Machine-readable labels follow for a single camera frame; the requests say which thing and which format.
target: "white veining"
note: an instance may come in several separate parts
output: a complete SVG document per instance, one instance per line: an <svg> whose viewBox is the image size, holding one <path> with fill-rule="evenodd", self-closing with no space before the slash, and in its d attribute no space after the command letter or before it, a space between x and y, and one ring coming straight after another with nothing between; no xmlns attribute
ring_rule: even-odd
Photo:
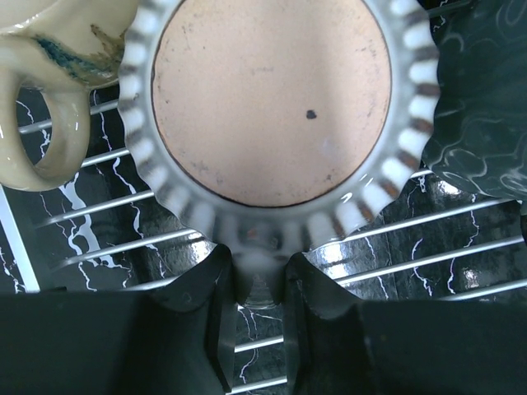
<svg viewBox="0 0 527 395"><path fill-rule="evenodd" d="M17 103L19 105L21 105L22 107L24 107L24 109L27 112L27 116L30 119L30 122L31 123L35 123L35 119L33 117L33 114L31 113L30 108L27 105L25 105L24 103L20 102L19 100L17 101ZM103 134L104 134L103 138L106 141L108 141L108 137L105 134L105 119L104 119L104 115L100 114L100 116L102 118L102 129L103 129ZM42 136L43 136L43 141L40 144L40 155L41 155L41 157L44 157L46 148L50 144L50 141L51 141L51 133L46 131L45 129L43 129L41 132L42 132ZM78 176L79 176L79 173L76 173L75 177L73 178L73 180L71 180L67 184L65 184L65 185L63 185L63 186L58 188L58 190L63 194L63 196L72 204L72 209L73 210L86 207L86 203L77 194L76 183L77 183L77 180L78 180ZM46 201L45 201L43 193L40 194L40 198L42 200L42 206L43 206L44 210L46 211L46 213L49 216L52 216L51 212L49 211L49 209L47 207L47 204L46 204ZM63 212L66 212L66 210L64 209L63 202L61 202L61 206L62 206ZM75 251L77 255L80 255L80 254L84 253L82 251L81 247L76 243L76 238L77 237L82 237L86 241L86 243L88 245L88 251L87 252L100 250L99 242L98 242L95 234L93 233L93 230L91 229L91 217L90 216L84 216L84 223L82 225L78 226L78 228L77 228L77 224L73 220L70 220L70 222L72 223L72 228L70 230L70 235L67 235L66 228L63 225L61 225L59 223L56 223L55 225L61 230L61 233L63 234L64 238L68 241L69 247L73 251ZM101 260L102 264L104 264L105 266L107 266L109 268L119 268L119 269L126 270L128 272L128 278L123 283L124 286L126 286L126 282L132 276L131 269L123 267L122 265L115 264L115 262L114 262L114 260L113 260L113 258L111 256L102 257L100 260ZM91 260L89 262L94 267L99 265L99 263L96 260ZM97 289L92 288L90 286L90 279L89 279L88 275L86 274L86 271L84 270L84 268L82 266L82 263L79 263L77 267L79 269L79 272L82 274L83 278L86 280L86 288L88 290L96 291Z"/></svg>
<svg viewBox="0 0 527 395"><path fill-rule="evenodd" d="M8 265L3 255L4 255L4 252L2 250L2 247L0 247L0 259L2 259L3 272L6 276L12 279L13 286L15 287L15 293L18 294L20 292L26 292L26 287L23 284L21 284L18 281L18 279L11 273L11 270L13 269L13 267L16 266L16 262L13 261L12 265Z"/></svg>
<svg viewBox="0 0 527 395"><path fill-rule="evenodd" d="M406 205L408 206L409 210L412 210L412 215L410 216L411 218L413 218L415 215L415 208L413 207L413 204L410 203L410 198L412 197L415 191L417 191L417 186L414 187L406 197Z"/></svg>
<svg viewBox="0 0 527 395"><path fill-rule="evenodd" d="M251 327L250 327L249 319L245 315L245 311L246 310L249 311L250 317L251 317L251 319L253 321L254 333L255 333L254 337L251 335ZM256 328L256 321L254 320L254 313L250 309L239 309L238 312L243 316L243 318L245 320L245 323L247 323L247 337L249 338L249 340L254 342L258 338L258 329ZM254 363L256 363L256 361L258 360L258 357L259 357L259 349L258 348L254 348L253 349L253 356L251 357L249 362L247 362L241 368L240 376L238 376L238 377L240 377L240 379L243 380L244 384L247 384L247 379L245 378L245 370L248 369L251 365L254 365Z"/></svg>
<svg viewBox="0 0 527 395"><path fill-rule="evenodd" d="M417 177L417 181L419 182L419 188L421 189L422 193L427 192L427 185L425 184L425 175L422 175L421 177Z"/></svg>
<svg viewBox="0 0 527 395"><path fill-rule="evenodd" d="M450 3L450 0L442 0L440 3L439 3L439 7L443 7L447 4ZM441 20L441 23L439 25L434 25L433 27L433 32L436 33L436 31L438 31L445 23L446 23L446 19L443 17L443 16L440 16L440 20Z"/></svg>
<svg viewBox="0 0 527 395"><path fill-rule="evenodd" d="M472 203L476 202L476 195L475 194L472 195L472 198L470 199L470 201ZM474 216L474 211L473 210L470 211L470 218L472 219L472 225L473 225L473 227L476 230L475 230L475 233L473 235L469 236L469 242L463 246L464 249L466 249L467 247L470 247L472 245L472 243L474 242L474 239L476 237L478 237L478 235L479 235L479 225L476 223L476 217ZM450 261L450 277L449 277L448 281L446 282L446 286L448 288L448 291L452 295L455 295L454 288L452 287L452 281L454 280L454 262L455 262L455 258L452 258L452 260Z"/></svg>
<svg viewBox="0 0 527 395"><path fill-rule="evenodd" d="M377 269L377 268L379 268L379 263L377 262L377 255L375 254L375 250L373 249L373 246L371 245L370 239L368 239L367 237L365 237L364 240L365 240L366 243L368 244L368 248L369 248L370 251L371 251L371 256L373 257L374 269ZM388 300L388 299L389 299L388 291L386 291L386 287L385 287L384 282L382 281L382 278L381 278L380 276L378 276L378 277L377 277L377 280L379 281L380 288L381 288L382 291L385 293L385 298L386 298L386 300Z"/></svg>
<svg viewBox="0 0 527 395"><path fill-rule="evenodd" d="M423 237L421 237L421 239L419 239L417 241L417 243L415 243L415 245L413 246L412 248L412 260L415 260L415 253L417 252L417 247L419 246L419 244L423 241ZM422 287L427 290L429 296L431 296L432 294L432 290L431 290L431 286L428 285L428 282L430 280L428 280L427 278L423 277L423 276L420 276L419 275L419 272L417 271L417 268L415 267L413 269L413 273L415 274L415 276L422 281Z"/></svg>
<svg viewBox="0 0 527 395"><path fill-rule="evenodd" d="M271 317L270 315L263 315L263 314L259 314L259 313L253 313L252 311L251 311L251 314L252 314L252 315L256 315L257 317L260 317L260 318L273 319L273 320L275 320L275 321L280 321L280 322L282 322L282 319L281 319L281 318Z"/></svg>
<svg viewBox="0 0 527 395"><path fill-rule="evenodd" d="M96 97L96 91L93 91L93 104L94 105L98 105L97 97ZM114 148L110 144L110 139L108 137L108 134L106 134L105 115L103 113L100 113L100 118L101 118L101 131L102 131L103 139L106 140L106 145L108 146L108 151L112 151ZM117 171L117 168L119 167L120 163L121 163L121 158L115 159L115 162L112 165L112 169L114 171L114 174L121 180L121 182L124 185L126 185L128 187L128 190L130 191L131 194L136 194L137 191L132 186L132 184L129 183L128 181L126 181L126 179L124 179L124 177ZM141 210L139 209L139 207L137 207L135 204L133 204L133 202L130 203L130 206L136 211L136 216L133 218L133 230L135 230L135 232L139 235L139 237L141 237L141 239L144 239L145 235L139 230ZM154 244L147 244L147 248L153 250L155 252L156 256L159 258L159 268L164 266L163 258L161 257L159 249ZM165 273L166 273L166 271L160 270L160 274L161 274L161 276L163 278L164 278ZM128 268L128 278L131 278L131 276L132 276L132 268L129 267Z"/></svg>

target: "cream mug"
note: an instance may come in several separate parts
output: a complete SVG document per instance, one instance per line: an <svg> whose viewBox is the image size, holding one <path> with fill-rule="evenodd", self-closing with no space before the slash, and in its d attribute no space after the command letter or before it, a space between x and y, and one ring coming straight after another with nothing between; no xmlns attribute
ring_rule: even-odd
<svg viewBox="0 0 527 395"><path fill-rule="evenodd" d="M117 81L138 0L0 0L0 184L26 191L73 177L90 140L89 91ZM51 143L33 165L16 121L21 86L42 91Z"/></svg>
<svg viewBox="0 0 527 395"><path fill-rule="evenodd" d="M433 131L417 0L142 0L119 112L157 201L233 256L236 298L280 303L299 251L400 194Z"/></svg>

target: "ceramic mug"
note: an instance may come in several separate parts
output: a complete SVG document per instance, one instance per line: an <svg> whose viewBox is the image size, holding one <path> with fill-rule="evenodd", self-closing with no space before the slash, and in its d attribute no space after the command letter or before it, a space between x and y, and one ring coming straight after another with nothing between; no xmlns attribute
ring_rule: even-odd
<svg viewBox="0 0 527 395"><path fill-rule="evenodd" d="M43 191L80 169L89 90L117 81L138 0L0 0L0 184ZM44 158L28 159L16 121L21 86L38 88L53 122Z"/></svg>
<svg viewBox="0 0 527 395"><path fill-rule="evenodd" d="M438 32L427 166L456 188L527 200L527 1L475 2Z"/></svg>
<svg viewBox="0 0 527 395"><path fill-rule="evenodd" d="M420 163L439 95L417 0L145 0L119 112L157 201L232 251L239 303L372 221Z"/></svg>

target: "glossy black surface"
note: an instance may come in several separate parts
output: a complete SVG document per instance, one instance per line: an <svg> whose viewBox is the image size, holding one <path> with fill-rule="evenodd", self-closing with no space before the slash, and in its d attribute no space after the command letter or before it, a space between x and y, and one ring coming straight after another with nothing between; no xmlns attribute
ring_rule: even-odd
<svg viewBox="0 0 527 395"><path fill-rule="evenodd" d="M438 18L433 30L440 29L446 18ZM93 104L117 98L117 88L93 93ZM20 125L48 118L47 109L38 92L22 91L17 106ZM92 116L92 136L88 156L124 147L123 127L117 110ZM24 136L26 150L34 161L45 151L49 131ZM17 192L25 208L17 215L27 215L34 226L54 215L88 207L131 193L146 191L137 176L130 156L108 160L82 169L65 187L46 193ZM415 218L433 212L466 206L488 199L464 193L435 175L412 179L401 197L383 210L375 222L365 229ZM308 253L308 259L333 278L388 267L425 258L466 246L479 245L520 235L520 206L508 202L477 211L469 211L442 220L427 222L389 233L373 235L347 243L326 246ZM39 252L43 262L54 266L65 258L88 253L111 245L180 229L180 223L168 211L148 198L121 207L100 211L37 231ZM0 290L24 291L20 273L2 232L2 270ZM133 286L185 272L203 260L212 250L204 239L173 239L125 253L93 259L65 267L54 273L56 286L68 290L106 290ZM425 267L408 269L365 281L346 288L371 300L429 299L462 293L479 287L493 286L527 277L527 248L515 244L501 249L446 259ZM485 300L502 302L525 301L527 290L490 295ZM280 308L238 312L237 344L275 337L282 334ZM274 379L285 374L283 344L243 351L235 358L235 385ZM285 394L285 386L259 389L258 395Z"/></svg>
<svg viewBox="0 0 527 395"><path fill-rule="evenodd" d="M471 193L527 198L527 2L476 2L436 37L435 132L422 159Z"/></svg>

